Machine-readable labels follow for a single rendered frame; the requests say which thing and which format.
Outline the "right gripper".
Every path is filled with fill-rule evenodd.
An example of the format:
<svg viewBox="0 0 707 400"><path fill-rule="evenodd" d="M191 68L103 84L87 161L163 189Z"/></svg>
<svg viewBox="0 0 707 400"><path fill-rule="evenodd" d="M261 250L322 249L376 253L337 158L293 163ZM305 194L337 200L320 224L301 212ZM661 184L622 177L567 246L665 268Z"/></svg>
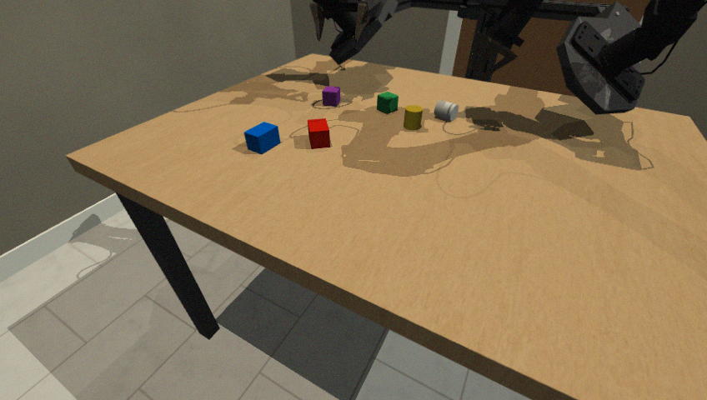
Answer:
<svg viewBox="0 0 707 400"><path fill-rule="evenodd" d="M357 42L361 32L369 23L369 7L367 2L362 0L319 1L323 4L323 10L317 3L310 3L310 9L313 14L313 20L316 27L317 39L319 41L321 39L325 18L343 18L344 12L357 12L355 28L355 42Z"/></svg>

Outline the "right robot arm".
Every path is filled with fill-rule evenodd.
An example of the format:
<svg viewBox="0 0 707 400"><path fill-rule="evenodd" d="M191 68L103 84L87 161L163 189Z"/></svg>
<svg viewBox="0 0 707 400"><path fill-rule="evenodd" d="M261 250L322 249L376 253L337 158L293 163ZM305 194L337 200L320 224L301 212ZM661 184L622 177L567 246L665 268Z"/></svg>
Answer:
<svg viewBox="0 0 707 400"><path fill-rule="evenodd" d="M323 5L322 5L322 3L319 3L319 0L313 0L313 2L317 3L323 9ZM376 4L374 7L372 7L369 10L369 23L367 24L367 26L378 17L382 6L383 6L383 4L381 2L379 2L378 4ZM343 30L335 38L335 40L331 46L331 48L333 50L336 49L337 47L339 47L340 45L342 45L343 43L345 43L347 40L349 40L352 36L355 35L356 19L357 19L357 12L344 12L343 18L333 18L333 20Z"/></svg>

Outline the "yellow cylinder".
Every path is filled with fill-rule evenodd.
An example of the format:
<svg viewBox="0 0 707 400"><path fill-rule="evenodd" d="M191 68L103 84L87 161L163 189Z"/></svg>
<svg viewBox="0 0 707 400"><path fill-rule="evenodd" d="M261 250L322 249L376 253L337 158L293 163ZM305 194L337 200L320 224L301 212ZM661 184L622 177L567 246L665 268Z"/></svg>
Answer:
<svg viewBox="0 0 707 400"><path fill-rule="evenodd" d="M420 106L407 106L404 114L404 128L408 130L420 129L422 113L423 109Z"/></svg>

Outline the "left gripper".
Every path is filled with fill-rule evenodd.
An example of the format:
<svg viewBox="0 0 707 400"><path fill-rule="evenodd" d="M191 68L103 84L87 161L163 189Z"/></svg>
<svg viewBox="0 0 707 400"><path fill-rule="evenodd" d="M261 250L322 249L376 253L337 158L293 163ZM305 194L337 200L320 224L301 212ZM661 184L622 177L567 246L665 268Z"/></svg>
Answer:
<svg viewBox="0 0 707 400"><path fill-rule="evenodd" d="M483 80L491 73L517 58L518 55L513 53L510 49L513 44L519 47L522 45L524 40L518 37L518 35L536 12L533 7L529 9L530 5L526 2L523 6L520 6L520 2L521 0L508 0L500 14L487 7L488 4L483 1L467 2L467 4L464 5L467 8L482 8L492 15L489 17L490 21L488 20L484 25L487 28L485 32L486 36L477 31L474 41L474 49L469 68L473 71L479 68L476 75L478 79ZM512 37L509 37L505 33ZM484 52L482 58L477 63L474 63L480 42L485 43ZM504 58L486 72L483 72L487 60L496 53L502 54Z"/></svg>

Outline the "red block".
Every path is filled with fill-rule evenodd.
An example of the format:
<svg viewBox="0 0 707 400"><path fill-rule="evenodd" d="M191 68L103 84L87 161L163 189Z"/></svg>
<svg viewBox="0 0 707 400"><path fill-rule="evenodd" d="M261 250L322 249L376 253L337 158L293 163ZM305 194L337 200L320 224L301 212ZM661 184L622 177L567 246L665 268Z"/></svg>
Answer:
<svg viewBox="0 0 707 400"><path fill-rule="evenodd" d="M326 118L308 120L308 135L312 149L330 148L329 129Z"/></svg>

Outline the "white cylinder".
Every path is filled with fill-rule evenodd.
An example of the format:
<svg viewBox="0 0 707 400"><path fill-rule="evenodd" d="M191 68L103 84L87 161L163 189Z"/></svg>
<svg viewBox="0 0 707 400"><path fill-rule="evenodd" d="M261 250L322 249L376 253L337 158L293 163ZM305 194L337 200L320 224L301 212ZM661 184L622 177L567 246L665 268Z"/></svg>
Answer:
<svg viewBox="0 0 707 400"><path fill-rule="evenodd" d="M439 100L434 108L434 115L453 121L459 111L459 105Z"/></svg>

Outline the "green cube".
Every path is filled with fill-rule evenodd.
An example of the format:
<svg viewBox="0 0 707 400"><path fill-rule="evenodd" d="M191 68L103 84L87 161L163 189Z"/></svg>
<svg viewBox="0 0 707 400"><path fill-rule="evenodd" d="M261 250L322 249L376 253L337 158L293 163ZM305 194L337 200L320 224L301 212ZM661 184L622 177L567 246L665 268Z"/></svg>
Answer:
<svg viewBox="0 0 707 400"><path fill-rule="evenodd" d="M378 95L377 110L383 113L391 113L398 109L399 96L391 92L384 92Z"/></svg>

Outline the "purple cube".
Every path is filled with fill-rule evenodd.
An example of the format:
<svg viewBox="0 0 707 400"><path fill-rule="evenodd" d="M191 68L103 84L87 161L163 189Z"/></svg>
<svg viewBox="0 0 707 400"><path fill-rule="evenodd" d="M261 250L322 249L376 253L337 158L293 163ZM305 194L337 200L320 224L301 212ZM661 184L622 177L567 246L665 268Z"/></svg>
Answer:
<svg viewBox="0 0 707 400"><path fill-rule="evenodd" d="M337 107L340 102L340 87L327 86L323 91L323 105Z"/></svg>

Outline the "blue block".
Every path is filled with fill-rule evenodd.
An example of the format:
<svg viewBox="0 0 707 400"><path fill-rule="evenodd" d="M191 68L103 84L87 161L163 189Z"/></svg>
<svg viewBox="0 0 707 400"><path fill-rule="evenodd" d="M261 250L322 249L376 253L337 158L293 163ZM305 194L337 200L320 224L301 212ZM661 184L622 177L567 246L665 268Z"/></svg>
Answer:
<svg viewBox="0 0 707 400"><path fill-rule="evenodd" d="M262 122L244 132L248 150L263 154L280 144L278 126Z"/></svg>

